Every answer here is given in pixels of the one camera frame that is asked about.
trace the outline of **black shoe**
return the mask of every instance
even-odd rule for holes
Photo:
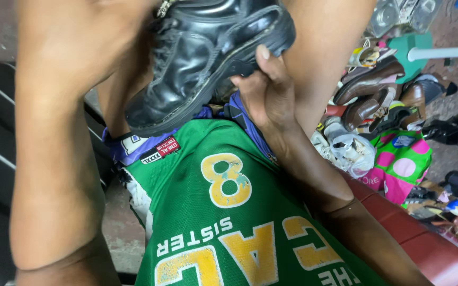
[[[181,127],[220,81],[254,72],[259,44],[279,56],[295,38],[280,0],[176,0],[157,32],[153,81],[126,105],[130,129],[151,137]]]

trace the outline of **concrete floor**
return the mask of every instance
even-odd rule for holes
[[[436,20],[431,26],[435,47],[458,46],[458,9],[453,8],[455,0],[445,0]],[[13,61],[16,56],[16,28],[13,2],[0,0],[0,61]],[[429,61],[425,72],[438,72],[458,85],[458,59],[449,67],[443,60]],[[437,99],[427,107],[431,118],[446,120],[458,114],[458,93]],[[458,147],[444,146],[429,141],[433,149],[433,162],[428,177],[440,182],[451,170],[458,170]],[[103,231],[116,269],[136,273],[144,252],[144,231],[128,208],[128,194],[117,184],[107,192],[106,214]]]

